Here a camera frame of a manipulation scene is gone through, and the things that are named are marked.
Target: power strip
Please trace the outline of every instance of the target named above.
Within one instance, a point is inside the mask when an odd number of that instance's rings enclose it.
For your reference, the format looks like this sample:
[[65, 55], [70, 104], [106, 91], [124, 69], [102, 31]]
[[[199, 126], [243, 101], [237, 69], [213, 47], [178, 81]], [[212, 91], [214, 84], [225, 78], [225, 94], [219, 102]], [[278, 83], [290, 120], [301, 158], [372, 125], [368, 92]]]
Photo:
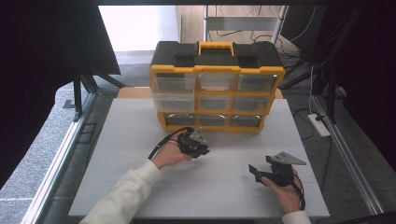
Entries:
[[315, 129], [318, 131], [320, 137], [330, 136], [329, 131], [327, 130], [326, 126], [324, 126], [322, 121], [316, 120], [317, 116], [318, 115], [316, 115], [316, 114], [310, 114], [310, 115], [308, 115], [308, 118], [311, 121], [311, 123], [314, 125]]

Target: white sleeve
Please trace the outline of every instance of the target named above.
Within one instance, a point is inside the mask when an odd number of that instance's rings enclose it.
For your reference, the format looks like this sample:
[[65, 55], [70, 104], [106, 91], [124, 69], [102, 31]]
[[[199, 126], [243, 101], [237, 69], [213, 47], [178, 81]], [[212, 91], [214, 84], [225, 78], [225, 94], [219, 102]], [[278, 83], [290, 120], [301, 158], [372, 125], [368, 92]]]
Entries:
[[151, 160], [137, 170], [129, 170], [80, 224], [130, 223], [160, 177], [160, 170]]
[[305, 211], [288, 213], [282, 217], [283, 224], [311, 224]]

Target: human hand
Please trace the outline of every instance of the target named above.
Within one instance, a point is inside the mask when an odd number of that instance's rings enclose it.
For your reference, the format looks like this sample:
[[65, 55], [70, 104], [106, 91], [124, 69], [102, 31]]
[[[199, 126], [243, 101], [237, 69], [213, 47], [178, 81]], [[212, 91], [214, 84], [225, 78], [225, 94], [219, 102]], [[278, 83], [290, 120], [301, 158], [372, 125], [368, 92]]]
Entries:
[[180, 161], [191, 161], [191, 156], [184, 154], [180, 151], [177, 145], [178, 136], [184, 132], [179, 132], [171, 137], [171, 140], [167, 141], [152, 158], [152, 162], [158, 167], [163, 168], [168, 165], [175, 165]]
[[[293, 173], [298, 176], [297, 171], [294, 168], [292, 169]], [[293, 179], [294, 183], [299, 189], [302, 189], [303, 186], [296, 176]], [[300, 197], [292, 185], [280, 187], [264, 176], [262, 177], [262, 182], [265, 186], [274, 191], [285, 215], [288, 213], [300, 211]]]

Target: yellow handle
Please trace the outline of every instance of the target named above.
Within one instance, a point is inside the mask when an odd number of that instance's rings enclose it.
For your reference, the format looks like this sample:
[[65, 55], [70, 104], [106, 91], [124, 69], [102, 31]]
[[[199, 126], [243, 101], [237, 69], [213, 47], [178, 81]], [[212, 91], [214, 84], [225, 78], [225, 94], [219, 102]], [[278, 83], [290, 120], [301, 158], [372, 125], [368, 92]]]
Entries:
[[233, 56], [233, 42], [199, 42], [199, 55], [201, 49], [229, 49]]

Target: black curtain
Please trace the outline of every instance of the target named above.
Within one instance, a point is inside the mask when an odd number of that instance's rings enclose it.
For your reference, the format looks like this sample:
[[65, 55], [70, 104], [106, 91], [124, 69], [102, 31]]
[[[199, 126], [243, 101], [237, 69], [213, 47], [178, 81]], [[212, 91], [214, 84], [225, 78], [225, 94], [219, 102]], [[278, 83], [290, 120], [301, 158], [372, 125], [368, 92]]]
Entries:
[[396, 6], [369, 1], [336, 60], [344, 106], [396, 170]]
[[51, 3], [7, 0], [0, 6], [0, 188], [38, 135], [60, 87], [81, 72], [120, 74], [99, 8]]

